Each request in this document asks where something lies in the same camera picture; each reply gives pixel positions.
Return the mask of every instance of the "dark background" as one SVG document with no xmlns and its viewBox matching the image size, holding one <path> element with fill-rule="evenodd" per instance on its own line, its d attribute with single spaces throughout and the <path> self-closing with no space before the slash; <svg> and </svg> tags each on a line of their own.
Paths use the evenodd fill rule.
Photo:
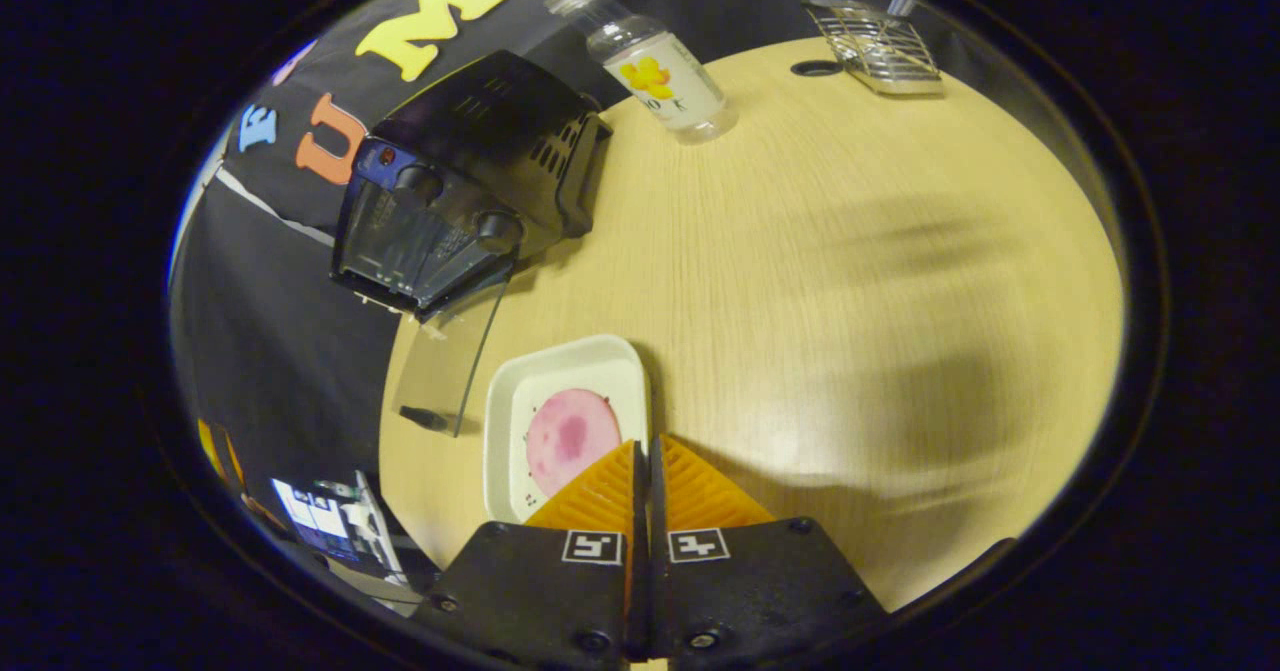
<svg viewBox="0 0 1280 671">
<path fill-rule="evenodd" d="M 13 1 L 8 666 L 379 663 L 224 544 L 155 444 L 182 423 L 164 337 L 182 200 L 157 174 L 192 100 L 230 106 L 253 47 L 321 0 Z M 1138 156 L 1167 243 L 1171 357 L 1083 529 L 891 665 L 1276 667 L 1275 421 L 1260 407 L 1274 181 L 1254 175 L 1275 125 L 1274 1 L 977 1 L 1061 61 Z"/>
</svg>

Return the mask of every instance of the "yellow flower logo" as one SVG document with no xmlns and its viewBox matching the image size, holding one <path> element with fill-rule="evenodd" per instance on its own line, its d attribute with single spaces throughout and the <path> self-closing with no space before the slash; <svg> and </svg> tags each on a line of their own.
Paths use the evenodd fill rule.
<svg viewBox="0 0 1280 671">
<path fill-rule="evenodd" d="M 648 91 L 654 99 L 671 99 L 675 96 L 667 88 L 667 82 L 671 79 L 671 70 L 658 67 L 658 61 L 654 61 L 650 56 L 640 59 L 639 64 L 622 67 L 618 69 L 618 73 L 631 82 L 631 88 Z"/>
</svg>

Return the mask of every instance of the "black toaster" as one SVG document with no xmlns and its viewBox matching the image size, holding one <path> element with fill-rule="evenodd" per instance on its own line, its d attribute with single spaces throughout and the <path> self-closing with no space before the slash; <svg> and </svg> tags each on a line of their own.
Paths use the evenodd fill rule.
<svg viewBox="0 0 1280 671">
<path fill-rule="evenodd" d="M 330 277 L 426 320 L 591 229 L 612 132 L 590 97 L 497 51 L 402 102 L 361 142 Z"/>
</svg>

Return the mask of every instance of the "plastic bottle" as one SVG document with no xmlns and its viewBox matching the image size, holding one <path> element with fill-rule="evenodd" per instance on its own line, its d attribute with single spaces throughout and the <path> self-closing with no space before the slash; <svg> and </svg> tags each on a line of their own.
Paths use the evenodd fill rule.
<svg viewBox="0 0 1280 671">
<path fill-rule="evenodd" d="M 614 0 L 547 0 L 547 9 L 581 29 L 588 55 L 681 143 L 710 141 L 737 123 L 724 93 L 662 20 Z"/>
</svg>

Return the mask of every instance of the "screw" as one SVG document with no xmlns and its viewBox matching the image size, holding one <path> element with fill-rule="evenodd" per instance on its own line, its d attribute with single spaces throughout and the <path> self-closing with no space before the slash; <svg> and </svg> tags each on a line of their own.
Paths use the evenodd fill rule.
<svg viewBox="0 0 1280 671">
<path fill-rule="evenodd" d="M 577 645 L 588 653 L 600 653 L 609 648 L 609 636 L 599 631 L 582 631 L 577 635 Z"/>
<path fill-rule="evenodd" d="M 689 639 L 689 648 L 707 649 L 712 648 L 718 642 L 719 639 L 716 638 L 716 634 L 701 633 Z"/>
</svg>

